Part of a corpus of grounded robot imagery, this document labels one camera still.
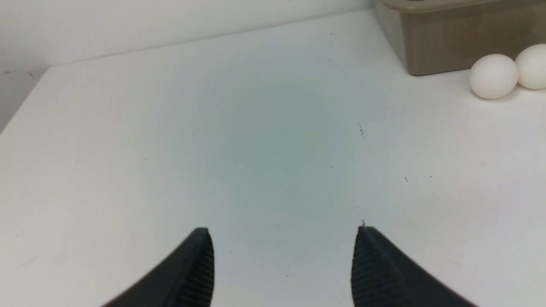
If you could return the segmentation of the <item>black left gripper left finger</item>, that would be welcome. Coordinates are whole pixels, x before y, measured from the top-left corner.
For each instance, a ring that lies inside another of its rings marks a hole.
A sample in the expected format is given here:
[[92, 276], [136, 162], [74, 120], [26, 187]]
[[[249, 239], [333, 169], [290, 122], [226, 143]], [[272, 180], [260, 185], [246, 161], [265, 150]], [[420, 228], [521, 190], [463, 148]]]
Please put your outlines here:
[[106, 307], [209, 307], [215, 287], [215, 257], [207, 228], [194, 229], [148, 274]]

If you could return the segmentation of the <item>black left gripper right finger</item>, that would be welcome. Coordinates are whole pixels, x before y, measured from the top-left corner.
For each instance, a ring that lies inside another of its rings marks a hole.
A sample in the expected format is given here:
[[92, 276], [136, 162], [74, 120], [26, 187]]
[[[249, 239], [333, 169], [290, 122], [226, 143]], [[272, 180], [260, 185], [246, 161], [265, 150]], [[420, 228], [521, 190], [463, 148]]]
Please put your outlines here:
[[355, 307], [474, 307], [378, 229], [359, 226], [351, 267]]

